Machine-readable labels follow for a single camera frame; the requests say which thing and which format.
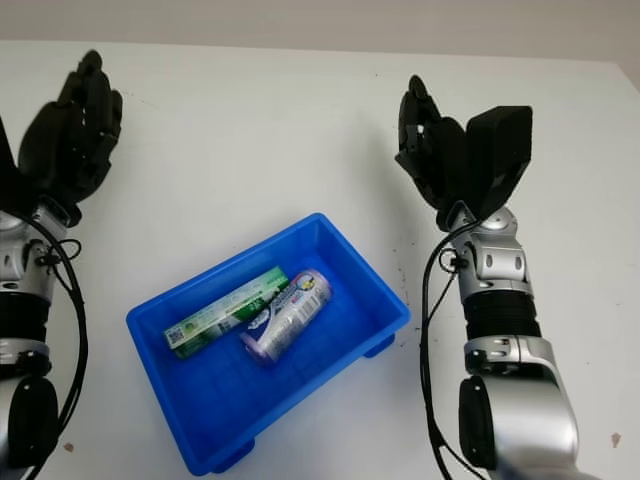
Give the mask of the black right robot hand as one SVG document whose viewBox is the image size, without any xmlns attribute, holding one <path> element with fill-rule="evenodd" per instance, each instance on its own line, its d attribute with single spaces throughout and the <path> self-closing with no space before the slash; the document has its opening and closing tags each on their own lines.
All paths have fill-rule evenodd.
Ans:
<svg viewBox="0 0 640 480">
<path fill-rule="evenodd" d="M 453 230 L 465 184 L 465 132 L 443 116 L 423 80 L 412 75 L 398 114 L 395 161 L 409 175 L 423 200 L 436 211 L 443 232 Z"/>
</svg>

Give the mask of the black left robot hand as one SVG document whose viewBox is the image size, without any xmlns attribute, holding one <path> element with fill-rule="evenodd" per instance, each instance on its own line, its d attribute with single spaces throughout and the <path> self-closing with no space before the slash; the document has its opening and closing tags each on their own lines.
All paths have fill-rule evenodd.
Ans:
<svg viewBox="0 0 640 480">
<path fill-rule="evenodd" d="M 102 65 L 97 51 L 84 55 L 58 98 L 29 125 L 18 154 L 18 170 L 37 199 L 68 227 L 82 218 L 78 204 L 104 182 L 121 133 L 123 98 Z"/>
</svg>

